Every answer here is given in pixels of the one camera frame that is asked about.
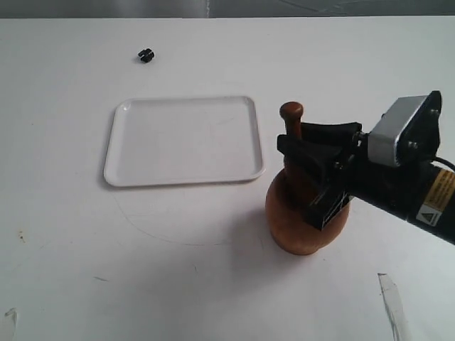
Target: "black cable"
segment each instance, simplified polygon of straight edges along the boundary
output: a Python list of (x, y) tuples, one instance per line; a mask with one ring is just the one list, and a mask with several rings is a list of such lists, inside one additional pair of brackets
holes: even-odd
[(437, 156), (435, 156), (433, 158), (433, 161), (439, 162), (439, 163), (449, 167), (450, 169), (452, 169), (455, 172), (455, 165), (452, 162), (447, 161), (445, 158), (438, 158)]

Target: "warning label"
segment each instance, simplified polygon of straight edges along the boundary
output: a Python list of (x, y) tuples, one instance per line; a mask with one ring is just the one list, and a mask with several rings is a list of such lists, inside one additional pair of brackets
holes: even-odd
[(443, 212), (455, 191), (455, 173), (441, 169), (430, 188), (424, 205)]
[(417, 220), (420, 220), (421, 222), (424, 222), (427, 225), (436, 226), (441, 216), (442, 216), (441, 211), (435, 210), (433, 207), (426, 206), (425, 204), (423, 204), (420, 207), (420, 210), (417, 213), (416, 218)]
[(436, 226), (454, 191), (455, 173), (441, 169), (425, 197), (416, 219), (430, 226)]

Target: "robotic arm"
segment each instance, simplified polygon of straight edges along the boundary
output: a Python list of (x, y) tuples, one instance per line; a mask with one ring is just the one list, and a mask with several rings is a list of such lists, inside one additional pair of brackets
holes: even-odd
[(280, 135), (277, 148), (318, 188), (302, 210), (323, 229), (355, 196), (455, 244), (455, 173), (435, 166), (441, 93), (401, 97), (370, 133), (359, 123), (301, 124), (302, 139)]

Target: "wooden base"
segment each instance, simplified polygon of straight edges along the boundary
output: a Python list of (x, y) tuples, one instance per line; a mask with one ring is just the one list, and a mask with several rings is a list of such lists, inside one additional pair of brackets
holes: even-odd
[(319, 231), (305, 223), (301, 205), (296, 203), (284, 170), (278, 173), (267, 192), (265, 211), (270, 232), (277, 244), (287, 252), (308, 255), (331, 243), (344, 228), (349, 214), (347, 204)]

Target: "screw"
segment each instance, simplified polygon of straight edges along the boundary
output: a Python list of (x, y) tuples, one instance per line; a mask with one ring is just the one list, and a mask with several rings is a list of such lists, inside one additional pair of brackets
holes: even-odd
[(407, 142), (407, 146), (412, 148), (412, 149), (417, 149), (419, 147), (419, 145), (417, 144), (417, 142), (413, 142), (413, 141), (408, 141)]

